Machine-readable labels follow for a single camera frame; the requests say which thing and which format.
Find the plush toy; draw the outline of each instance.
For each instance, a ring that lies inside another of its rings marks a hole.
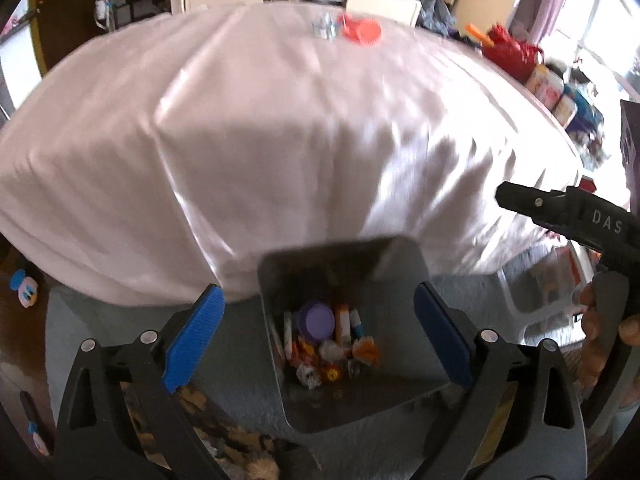
[[[18,300],[24,308],[35,305],[38,300],[38,284],[36,280],[27,276],[24,269],[14,272],[9,287],[18,292]]]

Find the toy face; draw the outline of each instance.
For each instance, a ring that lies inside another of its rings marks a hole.
[[[33,278],[26,277],[18,288],[18,299],[24,308],[33,306],[38,299],[38,284]]]

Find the blue gripper pad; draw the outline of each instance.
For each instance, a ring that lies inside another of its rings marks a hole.
[[[449,307],[425,283],[414,292],[414,312],[452,383],[471,388],[471,352],[447,314]]]
[[[209,285],[197,299],[191,317],[166,352],[164,386],[171,393],[189,382],[225,313],[225,297]]]

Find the silver bolt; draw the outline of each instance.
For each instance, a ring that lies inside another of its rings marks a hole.
[[[480,337],[488,343],[495,343],[496,341],[498,341],[497,333],[489,328],[486,330],[482,330],[482,332],[480,333]]]
[[[558,348],[558,345],[556,345],[556,342],[553,339],[545,339],[542,342],[542,346],[545,347],[545,349],[549,350],[550,352],[555,352],[556,349]]]
[[[83,352],[90,352],[94,348],[95,348],[95,341],[93,339],[85,339],[84,341],[82,341],[82,344],[80,345],[80,349]]]
[[[147,330],[140,336],[140,341],[142,341],[145,345],[155,343],[156,339],[158,339],[158,332],[156,332],[155,330]]]

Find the gray mat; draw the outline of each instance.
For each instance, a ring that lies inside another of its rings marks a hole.
[[[530,262],[510,271],[513,278]],[[496,276],[436,277],[436,290],[449,306],[465,310],[479,328],[506,331],[504,298]],[[526,283],[518,294],[527,291]],[[92,300],[64,286],[50,294],[47,315],[47,373],[57,419],[66,377],[80,343],[91,336],[102,345],[132,341],[161,328],[182,307],[123,308]],[[428,427],[436,415],[432,400],[316,434],[299,434],[284,419],[271,366],[259,298],[228,308],[207,349],[196,380],[200,388],[238,424],[307,446],[329,479],[405,480],[422,461]]]

